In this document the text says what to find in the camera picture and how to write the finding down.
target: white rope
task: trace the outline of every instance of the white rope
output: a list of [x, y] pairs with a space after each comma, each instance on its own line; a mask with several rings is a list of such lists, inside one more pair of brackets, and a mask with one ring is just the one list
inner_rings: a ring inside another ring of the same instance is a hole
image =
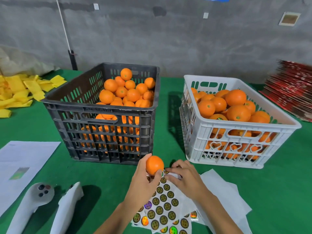
[[57, 7], [59, 8], [60, 19], [62, 20], [63, 29], [64, 29], [64, 33], [65, 33], [65, 38], [66, 38], [66, 42], [67, 42], [67, 46], [68, 46], [68, 50], [71, 51], [71, 47], [69, 46], [69, 42], [68, 42], [68, 38], [67, 38], [67, 33], [66, 33], [66, 29], [65, 29], [65, 25], [64, 25], [62, 13], [61, 13], [61, 11], [60, 11], [60, 4], [58, 3], [58, 0], [57, 0]]

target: black plastic crate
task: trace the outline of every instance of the black plastic crate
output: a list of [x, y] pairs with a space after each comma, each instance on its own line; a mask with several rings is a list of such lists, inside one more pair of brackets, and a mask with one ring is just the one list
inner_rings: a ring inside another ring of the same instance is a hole
[[[99, 102], [105, 80], [119, 76], [123, 68], [132, 71], [136, 84], [148, 77], [155, 79], [152, 107], [95, 104]], [[156, 66], [102, 63], [48, 93], [42, 102], [70, 156], [79, 161], [135, 165], [144, 155], [152, 153], [160, 91], [159, 71]], [[98, 114], [114, 114], [117, 120], [95, 119]]]

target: white plastic crate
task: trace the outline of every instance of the white plastic crate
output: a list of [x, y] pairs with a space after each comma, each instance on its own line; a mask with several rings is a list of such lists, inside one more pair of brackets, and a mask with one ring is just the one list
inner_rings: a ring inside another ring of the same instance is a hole
[[[180, 107], [180, 117], [185, 153], [190, 162], [261, 169], [288, 137], [296, 129], [301, 128], [301, 124], [298, 121], [240, 79], [199, 75], [185, 75], [184, 79], [184, 94]], [[236, 122], [203, 118], [199, 113], [191, 87], [196, 88], [197, 91], [205, 91], [210, 94], [215, 94], [224, 89], [241, 89], [246, 93], [247, 99], [255, 103], [256, 111], [266, 111], [271, 116], [271, 123]], [[211, 138], [213, 128], [217, 128], [218, 132], [219, 129], [225, 129], [225, 133], [222, 137]], [[228, 132], [234, 129], [243, 130], [244, 134], [242, 136], [229, 135]], [[246, 137], [244, 136], [246, 131], [260, 131], [260, 134], [257, 137]], [[275, 135], [269, 143], [265, 141], [259, 142], [259, 139], [265, 132], [269, 133], [268, 136], [273, 137]], [[206, 149], [208, 141], [213, 141], [214, 148]], [[230, 150], [225, 151], [229, 143], [231, 143]], [[255, 151], [245, 152], [250, 144], [250, 151], [252, 149]]]

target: black pole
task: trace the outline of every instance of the black pole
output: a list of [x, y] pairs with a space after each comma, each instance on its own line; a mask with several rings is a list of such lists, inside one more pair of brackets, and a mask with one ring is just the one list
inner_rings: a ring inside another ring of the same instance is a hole
[[73, 50], [70, 50], [70, 51], [68, 50], [68, 54], [69, 54], [69, 58], [71, 59], [71, 64], [72, 64], [73, 70], [78, 70], [74, 51]]

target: gray concrete wall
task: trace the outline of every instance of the gray concrete wall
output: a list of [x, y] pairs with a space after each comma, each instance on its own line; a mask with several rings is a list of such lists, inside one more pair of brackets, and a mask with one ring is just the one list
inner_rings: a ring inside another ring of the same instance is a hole
[[[59, 1], [83, 71], [121, 62], [259, 83], [278, 58], [312, 63], [312, 0]], [[295, 27], [278, 26], [285, 11], [302, 13]], [[71, 68], [55, 0], [0, 0], [0, 44]]]

